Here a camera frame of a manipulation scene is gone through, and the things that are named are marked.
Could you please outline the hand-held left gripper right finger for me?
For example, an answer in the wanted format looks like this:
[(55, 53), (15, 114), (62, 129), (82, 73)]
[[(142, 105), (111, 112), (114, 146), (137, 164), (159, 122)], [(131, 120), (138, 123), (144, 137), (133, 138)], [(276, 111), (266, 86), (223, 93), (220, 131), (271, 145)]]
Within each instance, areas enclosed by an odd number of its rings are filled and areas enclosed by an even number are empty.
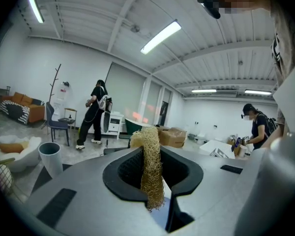
[(180, 214), (192, 221), (169, 234), (171, 236), (233, 236), (239, 214), (252, 190), (252, 159), (227, 159), (202, 155), (179, 148), (162, 146), (184, 164), (201, 168), (189, 172), (181, 182), (192, 184), (200, 179), (191, 194), (172, 198)]

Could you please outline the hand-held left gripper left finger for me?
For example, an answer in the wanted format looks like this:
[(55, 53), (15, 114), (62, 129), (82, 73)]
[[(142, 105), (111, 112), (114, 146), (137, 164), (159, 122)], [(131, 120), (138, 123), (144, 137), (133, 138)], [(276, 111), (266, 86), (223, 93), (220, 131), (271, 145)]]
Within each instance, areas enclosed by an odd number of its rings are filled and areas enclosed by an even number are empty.
[(27, 208), (64, 236), (163, 236), (140, 190), (142, 173), (141, 148), (85, 160), (34, 191)]

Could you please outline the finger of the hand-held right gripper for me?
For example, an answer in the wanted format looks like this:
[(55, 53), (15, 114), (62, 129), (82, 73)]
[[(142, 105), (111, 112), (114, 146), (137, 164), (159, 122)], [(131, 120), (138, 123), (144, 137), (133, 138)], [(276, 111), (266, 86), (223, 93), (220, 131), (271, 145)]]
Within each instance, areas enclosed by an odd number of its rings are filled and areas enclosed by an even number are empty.
[(295, 134), (266, 152), (236, 236), (295, 236)]

